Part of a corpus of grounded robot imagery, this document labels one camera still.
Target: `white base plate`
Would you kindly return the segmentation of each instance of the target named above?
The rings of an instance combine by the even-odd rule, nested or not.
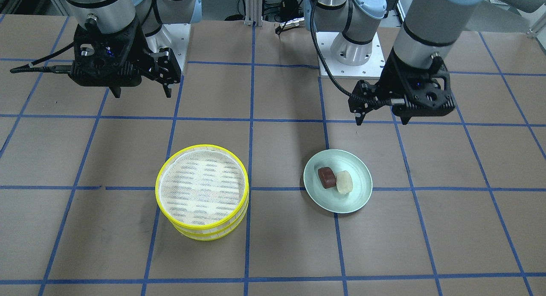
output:
[[[172,51],[176,54],[178,65],[184,74],[186,71],[186,56],[188,53],[190,24],[165,24],[165,28],[172,36]]]
[[[381,50],[381,44],[379,43],[377,33],[374,35],[374,39],[372,40],[374,44],[372,54],[370,55],[368,62],[361,66],[349,66],[342,64],[332,56],[330,47],[337,34],[339,34],[339,32],[317,32],[318,47],[326,59],[326,64],[328,65],[334,78],[378,80],[385,65],[385,58],[383,57],[383,51]],[[326,70],[324,70],[324,66],[322,66],[320,61],[318,61],[318,64],[320,66],[320,76],[322,78],[327,78],[328,75],[326,74]]]

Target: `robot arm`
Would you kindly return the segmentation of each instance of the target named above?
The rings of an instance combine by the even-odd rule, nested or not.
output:
[[[170,85],[177,84],[181,76],[177,52],[168,38],[157,41],[154,36],[164,23],[198,22],[200,0],[142,0],[140,12],[133,0],[65,1],[70,15],[78,21],[72,66],[26,65],[12,69],[12,73],[68,74],[81,86],[109,87],[117,98],[121,87],[138,86],[144,76],[162,84],[166,96],[171,97]]]
[[[332,13],[333,18],[343,17],[339,14],[341,13],[339,9],[331,6],[328,8],[324,1],[328,0],[312,1],[314,9],[311,13],[314,12],[315,23],[313,26],[321,31],[339,31],[329,30],[326,27],[327,24],[322,23],[323,20],[331,22],[329,16],[323,14],[324,12]],[[384,0],[353,1],[356,5],[362,5],[361,12],[369,17],[373,17],[370,14],[374,14],[370,9],[377,9],[377,5],[384,3]],[[385,105],[392,106],[392,112],[400,117],[404,125],[411,117],[444,116],[456,108],[444,59],[480,1],[413,0],[379,81],[372,85],[361,80],[350,94],[349,109],[355,114],[357,125],[361,125],[367,113]],[[350,22],[349,29],[344,29],[340,35],[343,35],[343,38],[353,47],[357,47],[357,44],[347,33],[351,26],[359,24],[361,30],[366,29],[367,33],[372,32],[372,35],[377,29],[378,23],[365,22],[362,19],[353,22],[351,16],[347,15],[347,17],[348,23]],[[341,86],[335,85],[347,93]]]

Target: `mesh bottom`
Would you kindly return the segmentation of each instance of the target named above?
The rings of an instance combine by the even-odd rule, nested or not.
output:
[[[220,150],[181,154],[160,179],[160,201],[176,220],[202,226],[226,218],[244,193],[242,168]]]

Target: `floor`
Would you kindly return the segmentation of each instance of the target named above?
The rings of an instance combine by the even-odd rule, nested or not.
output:
[[[403,126],[384,107],[357,127],[318,77],[308,32],[279,39],[266,23],[193,26],[171,99],[149,81],[115,99],[66,76],[8,73],[75,26],[0,17],[1,295],[546,295],[536,40],[463,32],[446,61],[457,111]],[[397,32],[380,28],[385,55]],[[246,224],[212,242],[179,234],[154,200],[166,158],[199,143],[234,152],[251,180]],[[353,214],[302,187],[304,164],[327,148],[371,171],[371,199]]]

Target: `round plate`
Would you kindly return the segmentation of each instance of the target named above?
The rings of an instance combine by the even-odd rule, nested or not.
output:
[[[335,187],[325,189],[318,169],[332,168],[335,174],[347,170],[353,179],[353,191],[340,194]],[[363,207],[372,195],[372,176],[355,155],[343,150],[324,150],[315,154],[304,169],[304,184],[309,196],[319,206],[334,213],[351,213]]]

